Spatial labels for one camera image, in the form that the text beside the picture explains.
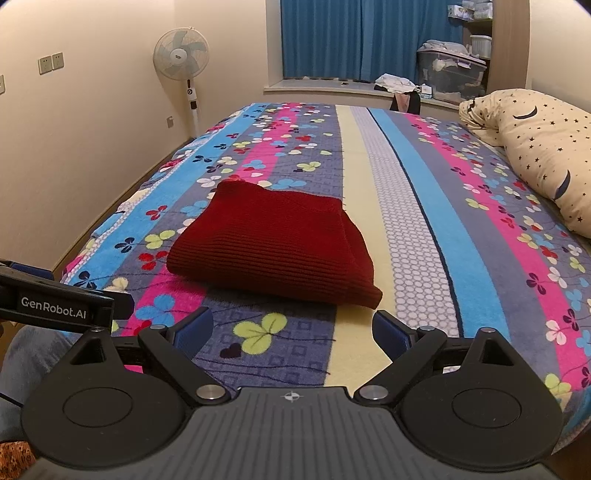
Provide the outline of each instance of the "folded sweater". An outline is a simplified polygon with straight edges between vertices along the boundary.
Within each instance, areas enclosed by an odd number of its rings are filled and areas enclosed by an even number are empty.
[[[292,299],[376,308],[374,265],[339,199],[221,182],[179,236],[168,270],[192,280]]]

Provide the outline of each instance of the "blue curtain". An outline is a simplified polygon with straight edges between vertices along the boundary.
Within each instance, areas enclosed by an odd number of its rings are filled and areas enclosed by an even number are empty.
[[[361,2],[281,0],[283,76],[358,79]]]
[[[447,17],[447,5],[447,0],[362,0],[360,80],[373,82],[390,73],[416,82],[417,49],[423,43],[462,43],[461,23]]]
[[[462,43],[448,0],[281,0],[283,76],[417,77],[427,40]]]

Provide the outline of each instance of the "window sill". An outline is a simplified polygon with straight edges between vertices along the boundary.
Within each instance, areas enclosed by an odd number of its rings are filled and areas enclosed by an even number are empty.
[[[374,97],[392,98],[392,93],[374,90],[373,83],[347,82],[343,85],[340,80],[282,80],[275,85],[263,88],[264,92],[328,92],[345,93],[348,95],[368,95]],[[441,100],[421,98],[421,103],[436,105],[449,110],[458,111],[459,107],[453,103],[442,102]]]

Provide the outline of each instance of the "striped blanket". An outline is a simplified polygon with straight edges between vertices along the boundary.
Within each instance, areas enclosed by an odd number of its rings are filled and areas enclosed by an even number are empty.
[[[214,334],[194,362],[233,391],[346,385],[352,392],[388,365],[368,309],[228,291],[167,271],[172,243],[228,178],[341,198],[374,261],[380,308],[451,336],[498,329],[560,403],[561,445],[585,428],[591,260],[584,243],[500,154],[434,118],[256,103],[180,149],[94,232],[63,279],[133,295],[136,311],[113,324],[113,335],[172,325],[207,306]]]

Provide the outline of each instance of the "leopard print fabric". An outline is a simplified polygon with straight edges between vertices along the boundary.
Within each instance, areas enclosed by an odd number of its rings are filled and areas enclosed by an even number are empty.
[[[14,480],[35,463],[27,442],[0,444],[0,480]]]

